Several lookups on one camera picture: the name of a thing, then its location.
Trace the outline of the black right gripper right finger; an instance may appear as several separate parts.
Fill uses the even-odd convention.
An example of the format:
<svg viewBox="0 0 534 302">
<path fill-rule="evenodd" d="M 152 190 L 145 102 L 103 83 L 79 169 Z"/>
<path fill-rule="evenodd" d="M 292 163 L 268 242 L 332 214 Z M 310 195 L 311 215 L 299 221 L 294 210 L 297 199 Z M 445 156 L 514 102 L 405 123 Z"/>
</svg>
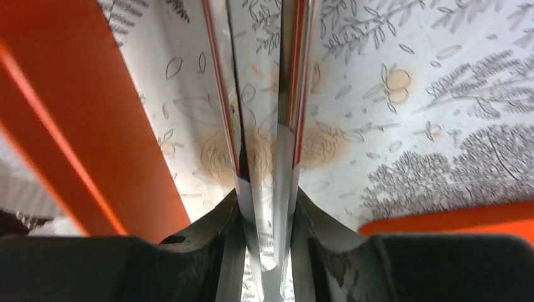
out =
<svg viewBox="0 0 534 302">
<path fill-rule="evenodd" d="M 510 235 L 364 237 L 297 194 L 296 301 L 532 301 L 533 247 Z"/>
</svg>

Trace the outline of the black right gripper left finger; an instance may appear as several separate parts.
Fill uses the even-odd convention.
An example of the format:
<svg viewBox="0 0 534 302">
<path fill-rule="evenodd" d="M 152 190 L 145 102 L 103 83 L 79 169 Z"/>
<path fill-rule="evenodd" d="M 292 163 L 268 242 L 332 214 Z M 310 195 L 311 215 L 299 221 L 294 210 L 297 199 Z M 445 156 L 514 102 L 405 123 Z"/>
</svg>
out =
<svg viewBox="0 0 534 302">
<path fill-rule="evenodd" d="M 239 301 L 246 241 L 235 192 L 161 243 L 6 237 L 2 301 Z"/>
</svg>

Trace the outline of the metal tongs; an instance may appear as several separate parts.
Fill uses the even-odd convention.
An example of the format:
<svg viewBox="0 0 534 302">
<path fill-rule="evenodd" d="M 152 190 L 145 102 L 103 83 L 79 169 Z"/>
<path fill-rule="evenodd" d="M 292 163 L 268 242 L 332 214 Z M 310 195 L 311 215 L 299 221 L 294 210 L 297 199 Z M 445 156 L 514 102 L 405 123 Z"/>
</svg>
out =
<svg viewBox="0 0 534 302">
<path fill-rule="evenodd" d="M 262 122 L 244 82 L 230 2 L 202 6 L 252 279 L 260 301 L 283 301 L 321 2 L 278 1 L 277 14 L 256 15 L 274 31 L 264 45 L 279 51 L 276 101 Z"/>
</svg>

